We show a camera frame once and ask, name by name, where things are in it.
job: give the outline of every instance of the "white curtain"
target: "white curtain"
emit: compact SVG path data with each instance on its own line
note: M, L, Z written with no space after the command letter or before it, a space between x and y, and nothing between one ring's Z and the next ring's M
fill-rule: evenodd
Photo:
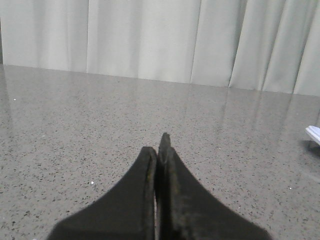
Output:
M0 0L3 63L320 96L318 0Z

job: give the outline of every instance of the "black rubber piece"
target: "black rubber piece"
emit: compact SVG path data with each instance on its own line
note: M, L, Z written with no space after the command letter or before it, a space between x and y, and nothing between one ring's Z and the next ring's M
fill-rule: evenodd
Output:
M166 133L156 182L160 240L271 240L266 230L223 205L194 178Z
M153 240L156 161L154 149L143 147L108 193L59 222L48 240Z

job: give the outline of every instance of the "curtain fold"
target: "curtain fold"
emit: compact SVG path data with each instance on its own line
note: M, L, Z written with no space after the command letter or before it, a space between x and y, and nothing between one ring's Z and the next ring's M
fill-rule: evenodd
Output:
M318 0L0 0L3 63L320 96Z

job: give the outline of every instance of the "granite countertop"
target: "granite countertop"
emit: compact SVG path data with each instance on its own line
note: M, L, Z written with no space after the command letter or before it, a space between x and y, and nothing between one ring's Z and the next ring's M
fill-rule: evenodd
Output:
M44 240L163 132L196 178L279 240L320 239L320 97L0 65L0 239Z

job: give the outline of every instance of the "black object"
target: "black object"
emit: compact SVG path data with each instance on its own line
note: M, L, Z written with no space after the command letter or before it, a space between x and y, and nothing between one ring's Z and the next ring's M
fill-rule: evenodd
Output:
M158 155L143 147L124 177L84 210L62 220L48 240L271 240L214 198L189 172L164 133Z

